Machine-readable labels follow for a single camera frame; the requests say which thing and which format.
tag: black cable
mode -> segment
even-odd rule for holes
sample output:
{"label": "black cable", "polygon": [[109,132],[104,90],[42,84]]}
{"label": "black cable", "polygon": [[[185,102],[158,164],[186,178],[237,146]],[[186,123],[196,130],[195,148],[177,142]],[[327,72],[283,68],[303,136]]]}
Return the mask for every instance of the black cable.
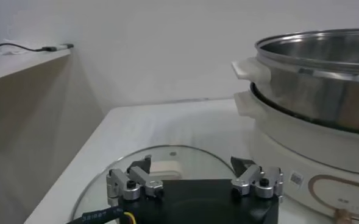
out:
{"label": "black cable", "polygon": [[123,215],[124,210],[115,206],[103,210],[85,212],[80,218],[70,221],[67,224],[103,224],[118,219]]}
{"label": "black cable", "polygon": [[0,47],[1,46],[15,46],[15,47],[19,47],[19,48],[22,48],[24,50],[33,51],[33,52],[41,52],[41,51],[53,52],[53,51],[59,51],[59,50],[62,50],[62,49],[69,49],[69,48],[74,47],[73,44],[63,44],[63,45],[61,45],[59,47],[50,46],[50,47],[41,47],[39,49],[31,49],[31,48],[24,47],[24,46],[21,46],[21,45],[18,45],[18,44],[13,44],[13,43],[1,43]]}

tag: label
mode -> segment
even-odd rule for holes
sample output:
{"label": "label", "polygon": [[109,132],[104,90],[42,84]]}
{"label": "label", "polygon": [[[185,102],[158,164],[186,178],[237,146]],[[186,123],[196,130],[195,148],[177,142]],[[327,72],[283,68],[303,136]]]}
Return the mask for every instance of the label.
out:
{"label": "label", "polygon": [[300,188],[302,183],[304,182],[304,176],[297,173],[296,171],[293,171],[290,175],[289,182],[297,188]]}

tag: black cable on shelf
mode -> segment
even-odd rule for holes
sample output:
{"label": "black cable on shelf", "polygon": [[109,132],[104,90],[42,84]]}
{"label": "black cable on shelf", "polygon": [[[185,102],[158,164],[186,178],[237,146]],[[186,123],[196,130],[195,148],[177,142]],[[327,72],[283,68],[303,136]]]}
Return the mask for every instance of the black cable on shelf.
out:
{"label": "black cable on shelf", "polygon": [[18,44],[13,44],[13,43],[1,43],[0,47],[2,46],[14,46],[14,47],[19,47],[21,49],[27,50],[27,51],[33,51],[33,52],[41,52],[41,51],[48,51],[48,52],[54,52],[54,51],[60,51],[60,50],[64,50],[64,49],[69,49],[74,47],[73,44],[62,44],[59,46],[45,46],[45,47],[41,47],[39,49],[31,49],[28,47],[24,47]]}

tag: black screw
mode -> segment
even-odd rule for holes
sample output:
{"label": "black screw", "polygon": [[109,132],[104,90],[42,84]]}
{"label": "black screw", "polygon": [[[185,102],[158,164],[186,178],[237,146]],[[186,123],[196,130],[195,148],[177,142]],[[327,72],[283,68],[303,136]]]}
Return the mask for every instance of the black screw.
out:
{"label": "black screw", "polygon": [[126,182],[126,188],[128,189],[135,189],[136,185],[136,182],[134,182],[133,180],[129,180],[128,182]]}
{"label": "black screw", "polygon": [[260,185],[261,187],[268,187],[268,186],[269,186],[269,180],[266,179],[266,178],[262,178],[262,179],[260,179],[260,181],[259,181],[259,185]]}

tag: white table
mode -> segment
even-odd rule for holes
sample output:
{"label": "white table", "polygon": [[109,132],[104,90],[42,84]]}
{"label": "white table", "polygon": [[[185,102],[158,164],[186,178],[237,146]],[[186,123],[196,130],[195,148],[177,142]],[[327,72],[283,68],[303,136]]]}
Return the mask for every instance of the white table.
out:
{"label": "white table", "polygon": [[[87,184],[109,164],[139,149],[181,144],[208,150],[227,162],[231,155],[249,158],[243,135],[244,139],[249,138],[252,126],[252,119],[239,117],[233,100],[115,108],[105,117],[26,223],[68,222]],[[289,198],[280,208],[279,222],[332,223],[329,218]]]}

